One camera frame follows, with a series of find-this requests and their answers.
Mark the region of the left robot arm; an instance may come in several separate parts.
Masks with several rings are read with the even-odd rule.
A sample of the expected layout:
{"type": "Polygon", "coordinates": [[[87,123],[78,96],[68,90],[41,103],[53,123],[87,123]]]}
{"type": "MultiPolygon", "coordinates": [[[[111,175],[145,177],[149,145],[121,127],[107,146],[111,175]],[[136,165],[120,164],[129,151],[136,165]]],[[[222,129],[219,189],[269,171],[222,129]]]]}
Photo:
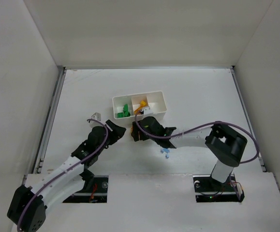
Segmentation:
{"type": "Polygon", "coordinates": [[[57,169],[32,186],[19,186],[11,200],[7,217],[19,232],[36,232],[49,211],[72,194],[89,187],[94,174],[89,171],[103,150],[121,139],[126,128],[96,119],[88,137],[57,169]]]}

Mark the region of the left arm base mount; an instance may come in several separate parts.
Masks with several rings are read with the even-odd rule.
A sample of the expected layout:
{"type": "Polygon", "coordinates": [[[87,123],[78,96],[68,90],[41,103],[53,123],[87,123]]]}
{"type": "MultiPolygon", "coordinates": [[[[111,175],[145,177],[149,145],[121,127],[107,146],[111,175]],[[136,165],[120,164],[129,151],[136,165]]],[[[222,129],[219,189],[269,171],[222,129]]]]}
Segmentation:
{"type": "Polygon", "coordinates": [[[109,176],[97,175],[91,183],[63,201],[63,203],[107,203],[109,176]]]}

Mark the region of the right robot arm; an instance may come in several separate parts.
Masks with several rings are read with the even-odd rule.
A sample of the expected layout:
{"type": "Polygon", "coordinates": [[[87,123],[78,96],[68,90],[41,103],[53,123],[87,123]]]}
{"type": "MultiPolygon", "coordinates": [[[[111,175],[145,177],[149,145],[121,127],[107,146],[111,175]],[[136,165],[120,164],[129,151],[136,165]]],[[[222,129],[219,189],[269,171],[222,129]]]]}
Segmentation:
{"type": "Polygon", "coordinates": [[[217,158],[210,177],[220,183],[225,183],[233,169],[240,165],[247,145],[246,137],[225,124],[215,123],[187,133],[179,132],[176,127],[163,127],[152,116],[134,121],[131,135],[136,142],[151,139],[164,149],[208,148],[217,158]]]}

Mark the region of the green yellow lego block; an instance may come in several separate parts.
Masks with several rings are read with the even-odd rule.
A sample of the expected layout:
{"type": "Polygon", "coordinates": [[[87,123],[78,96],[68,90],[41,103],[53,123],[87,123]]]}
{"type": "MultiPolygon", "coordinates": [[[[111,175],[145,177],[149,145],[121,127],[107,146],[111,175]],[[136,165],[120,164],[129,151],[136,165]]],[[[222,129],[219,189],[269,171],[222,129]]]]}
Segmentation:
{"type": "Polygon", "coordinates": [[[144,107],[147,107],[148,104],[146,101],[140,101],[140,106],[134,110],[134,114],[139,113],[144,107]]]}

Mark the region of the green yellow lego stack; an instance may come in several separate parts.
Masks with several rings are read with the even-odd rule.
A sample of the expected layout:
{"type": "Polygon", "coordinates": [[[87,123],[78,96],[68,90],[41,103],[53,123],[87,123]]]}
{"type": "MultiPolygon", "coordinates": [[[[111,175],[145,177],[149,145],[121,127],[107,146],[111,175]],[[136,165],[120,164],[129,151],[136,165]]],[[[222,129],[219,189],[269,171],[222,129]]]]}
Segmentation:
{"type": "Polygon", "coordinates": [[[131,114],[130,114],[130,111],[129,111],[129,106],[128,106],[128,104],[125,104],[125,105],[123,106],[122,112],[118,112],[118,113],[117,113],[117,117],[118,117],[118,118],[124,118],[124,117],[130,117],[130,116],[131,116],[131,114]]]}

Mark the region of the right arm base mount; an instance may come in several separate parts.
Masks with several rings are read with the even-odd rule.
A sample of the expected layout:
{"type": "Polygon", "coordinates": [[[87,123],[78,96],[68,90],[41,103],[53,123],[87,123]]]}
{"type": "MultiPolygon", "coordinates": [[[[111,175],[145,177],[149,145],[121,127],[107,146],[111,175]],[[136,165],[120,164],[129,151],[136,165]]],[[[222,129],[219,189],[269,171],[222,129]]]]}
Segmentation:
{"type": "Polygon", "coordinates": [[[245,199],[242,185],[231,174],[225,183],[220,183],[210,175],[194,175],[194,191],[197,203],[238,202],[245,199]]]}

